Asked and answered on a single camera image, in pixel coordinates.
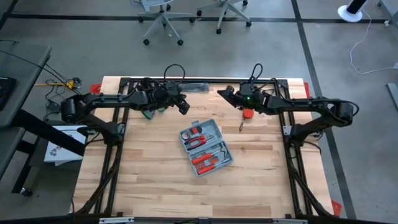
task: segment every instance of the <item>desk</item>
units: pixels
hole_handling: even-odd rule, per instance
[[[101,91],[117,93],[119,81],[120,77],[104,77]],[[307,97],[302,79],[288,79],[288,83],[292,98]],[[211,84],[209,93],[187,93],[191,108],[185,116],[177,108],[169,108],[148,120],[140,111],[130,110],[113,215],[123,212],[125,217],[284,218],[286,213],[294,214],[278,116],[255,113],[239,133],[242,112],[216,92],[225,86]],[[95,115],[111,121],[113,109],[97,109]],[[297,123],[312,119],[308,112],[294,115]],[[234,162],[197,178],[178,132],[193,121],[211,118],[228,143]],[[105,149],[102,142],[86,148],[73,196],[76,210],[99,184]],[[319,151],[304,145],[302,156],[308,186],[333,213]],[[302,199],[300,205],[305,210]]]
[[[55,144],[59,143],[58,145],[80,154],[83,154],[85,145],[21,109],[50,57],[51,47],[2,41],[0,50],[31,62],[0,52],[0,77],[11,77],[17,80],[14,91],[3,110],[0,111],[0,178],[4,175],[16,150],[27,153],[29,157],[12,190],[13,193],[19,193],[30,171],[29,160],[35,150],[33,144],[21,141],[25,131]]]
[[[51,48],[41,45],[0,42],[0,50],[16,54],[44,66],[49,58]],[[17,80],[7,105],[0,111],[0,178],[6,171],[8,163],[25,132],[23,128],[10,127],[11,122],[24,104],[41,70],[35,65],[0,52],[0,77],[12,77]]]

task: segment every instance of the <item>chair wheel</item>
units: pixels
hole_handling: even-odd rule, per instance
[[[21,194],[22,194],[24,197],[30,197],[30,196],[32,196],[33,192],[32,192],[31,190],[22,188]]]

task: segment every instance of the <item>office chair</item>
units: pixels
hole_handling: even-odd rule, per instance
[[[163,24],[163,27],[169,27],[170,30],[173,32],[174,36],[177,38],[177,44],[182,45],[183,40],[175,30],[174,26],[170,22],[170,18],[181,18],[181,17],[188,17],[191,16],[192,14],[190,13],[182,13],[182,12],[168,12],[171,9],[171,6],[169,5],[170,2],[173,0],[140,0],[139,2],[141,3],[142,7],[144,8],[143,13],[138,14],[138,21],[139,22],[144,22],[143,17],[150,17],[150,18],[155,18],[154,23],[149,27],[147,32],[144,34],[144,44],[149,45],[149,40],[148,36],[155,30],[155,27],[160,24],[160,22]],[[150,12],[149,8],[152,6],[159,6],[160,11],[156,13]],[[195,22],[195,18],[191,17],[189,19],[191,23]]]
[[[221,34],[221,21],[224,18],[224,15],[226,14],[226,11],[229,9],[233,12],[235,12],[237,15],[239,15],[240,17],[242,17],[243,19],[246,20],[246,26],[247,27],[251,27],[251,21],[250,18],[248,18],[245,14],[243,14],[242,11],[240,11],[239,9],[237,9],[234,4],[237,2],[243,1],[243,6],[247,6],[248,0],[219,0],[219,2],[213,3],[213,4],[209,4],[207,6],[202,6],[198,8],[197,11],[197,16],[201,16],[201,10],[202,9],[211,9],[211,8],[216,8],[216,7],[220,7],[222,8],[221,10],[221,14],[220,17],[218,18],[218,23],[217,23],[217,30],[216,33],[217,34]]]

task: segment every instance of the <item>red object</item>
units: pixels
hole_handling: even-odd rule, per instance
[[[101,84],[90,85],[90,93],[99,94],[101,92]]]
[[[250,119],[254,115],[254,111],[252,109],[243,109],[243,119]]]
[[[193,165],[198,164],[199,162],[202,162],[202,161],[205,161],[207,159],[210,159],[212,156],[213,156],[213,154],[205,154],[205,155],[203,155],[203,156],[201,156],[199,158],[192,159],[192,164]]]
[[[192,134],[198,134],[198,128],[192,128],[191,132]]]
[[[217,157],[215,157],[215,158],[209,160],[210,164],[216,163],[216,162],[218,162],[218,161],[219,161],[219,160],[218,160]],[[200,169],[204,168],[204,166],[205,166],[205,163],[204,163],[204,162],[200,162],[199,164],[195,165],[195,167],[197,168],[197,170],[200,170]]]
[[[205,168],[198,170],[198,175],[204,174],[205,172],[209,172],[210,170],[212,170],[214,168],[216,168],[215,164],[212,164],[210,166],[206,166]]]
[[[331,201],[331,206],[333,207],[333,213],[337,216],[341,214],[341,204],[336,202],[335,200]]]
[[[209,140],[209,139],[211,139],[212,137],[214,137],[214,135],[209,135],[209,136],[203,136],[203,135],[201,135],[201,136],[198,136],[198,137],[194,137],[194,138],[191,138],[191,139],[189,139],[188,141],[186,141],[184,144],[189,144],[189,145],[191,145],[191,143],[193,143],[193,142],[195,142],[195,141],[198,141],[198,143],[196,143],[196,144],[194,144],[193,146],[190,146],[189,148],[188,148],[188,150],[192,150],[192,149],[194,149],[194,148],[196,148],[196,147],[199,147],[199,146],[201,146],[201,145],[204,145],[204,144],[206,144],[206,141],[207,140]]]
[[[310,87],[307,82],[304,82],[305,93],[307,94],[307,98],[311,97],[310,95]]]

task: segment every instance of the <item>red-handled pliers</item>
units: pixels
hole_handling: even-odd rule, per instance
[[[214,137],[214,134],[211,134],[209,136],[203,136],[202,135],[202,136],[199,136],[199,137],[188,139],[188,141],[186,141],[184,144],[190,145],[188,150],[192,150],[194,148],[197,148],[199,146],[202,146],[202,145],[206,144],[206,141],[211,139],[211,138],[213,138],[213,137]]]

